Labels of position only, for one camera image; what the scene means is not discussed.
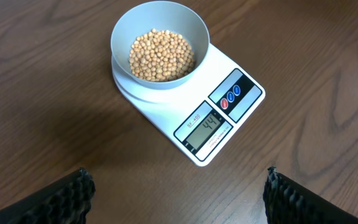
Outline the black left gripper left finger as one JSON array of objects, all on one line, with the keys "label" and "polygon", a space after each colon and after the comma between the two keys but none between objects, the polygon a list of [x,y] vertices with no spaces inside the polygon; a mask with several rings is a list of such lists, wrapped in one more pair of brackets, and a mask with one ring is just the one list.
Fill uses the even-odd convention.
[{"label": "black left gripper left finger", "polygon": [[80,168],[0,210],[0,224],[85,224],[96,187]]}]

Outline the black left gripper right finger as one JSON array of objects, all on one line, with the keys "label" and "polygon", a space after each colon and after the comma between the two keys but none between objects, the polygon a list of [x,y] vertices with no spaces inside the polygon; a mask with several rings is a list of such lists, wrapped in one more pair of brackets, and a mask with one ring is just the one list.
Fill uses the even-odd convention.
[{"label": "black left gripper right finger", "polygon": [[358,224],[358,218],[268,168],[263,200],[268,224]]}]

